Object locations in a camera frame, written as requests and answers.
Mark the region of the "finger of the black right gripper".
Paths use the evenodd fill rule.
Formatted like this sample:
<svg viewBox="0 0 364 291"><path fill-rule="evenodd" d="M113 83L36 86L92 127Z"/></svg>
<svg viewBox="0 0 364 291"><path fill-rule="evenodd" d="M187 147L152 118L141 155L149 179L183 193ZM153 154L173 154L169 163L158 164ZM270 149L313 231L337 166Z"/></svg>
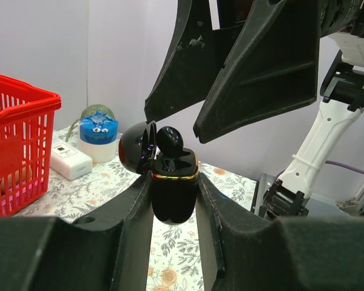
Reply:
<svg viewBox="0 0 364 291"><path fill-rule="evenodd" d="M317 99L318 1L255 1L194 124L203 144Z"/></svg>
<svg viewBox="0 0 364 291"><path fill-rule="evenodd" d="M178 1L177 18L163 66L145 100L148 121L160 121L205 100L234 46L251 1L217 1L219 29L209 1Z"/></svg>

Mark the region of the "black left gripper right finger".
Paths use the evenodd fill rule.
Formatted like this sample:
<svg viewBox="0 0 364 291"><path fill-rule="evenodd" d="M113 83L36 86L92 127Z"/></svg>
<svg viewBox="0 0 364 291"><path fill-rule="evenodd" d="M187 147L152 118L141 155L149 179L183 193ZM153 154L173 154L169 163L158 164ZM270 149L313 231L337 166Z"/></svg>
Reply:
<svg viewBox="0 0 364 291"><path fill-rule="evenodd" d="M205 290L364 290L364 218L268 221L200 174L196 203Z"/></svg>

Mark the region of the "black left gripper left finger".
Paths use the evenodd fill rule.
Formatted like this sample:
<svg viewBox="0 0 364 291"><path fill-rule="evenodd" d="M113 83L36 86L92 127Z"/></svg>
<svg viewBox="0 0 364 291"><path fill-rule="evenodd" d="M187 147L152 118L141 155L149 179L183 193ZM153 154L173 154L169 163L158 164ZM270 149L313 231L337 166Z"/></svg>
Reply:
<svg viewBox="0 0 364 291"><path fill-rule="evenodd" d="M144 290L152 237L151 178L68 223L0 218L0 290Z"/></svg>

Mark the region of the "black earbud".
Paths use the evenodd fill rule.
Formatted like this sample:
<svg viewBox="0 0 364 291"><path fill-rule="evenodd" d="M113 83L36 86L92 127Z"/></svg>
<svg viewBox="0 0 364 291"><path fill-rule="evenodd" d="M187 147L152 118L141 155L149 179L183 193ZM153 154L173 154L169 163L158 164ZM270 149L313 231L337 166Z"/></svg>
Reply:
<svg viewBox="0 0 364 291"><path fill-rule="evenodd" d="M184 142L181 133L169 126L159 129L156 135L160 151L167 156L178 156L183 151Z"/></svg>

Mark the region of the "black gold-trimmed charging case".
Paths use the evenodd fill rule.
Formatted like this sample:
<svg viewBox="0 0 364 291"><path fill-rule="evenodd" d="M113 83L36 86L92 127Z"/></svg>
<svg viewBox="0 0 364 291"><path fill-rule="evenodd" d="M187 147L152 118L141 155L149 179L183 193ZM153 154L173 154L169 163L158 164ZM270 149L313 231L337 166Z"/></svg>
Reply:
<svg viewBox="0 0 364 291"><path fill-rule="evenodd" d="M157 145L158 131L154 121L132 126L119 141L119 159L131 172L150 173L148 192L157 219L168 225L182 224L195 208L198 159L185 146L178 156L164 155Z"/></svg>

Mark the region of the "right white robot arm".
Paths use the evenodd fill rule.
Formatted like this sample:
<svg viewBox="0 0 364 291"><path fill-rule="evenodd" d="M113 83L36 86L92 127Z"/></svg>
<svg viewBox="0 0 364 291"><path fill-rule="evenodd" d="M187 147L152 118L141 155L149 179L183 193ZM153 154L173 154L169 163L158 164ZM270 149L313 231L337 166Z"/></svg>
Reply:
<svg viewBox="0 0 364 291"><path fill-rule="evenodd" d="M364 1L178 1L166 59L145 101L148 121L198 102L203 144L314 103L315 121L265 192L260 216L305 216L316 178L364 112Z"/></svg>

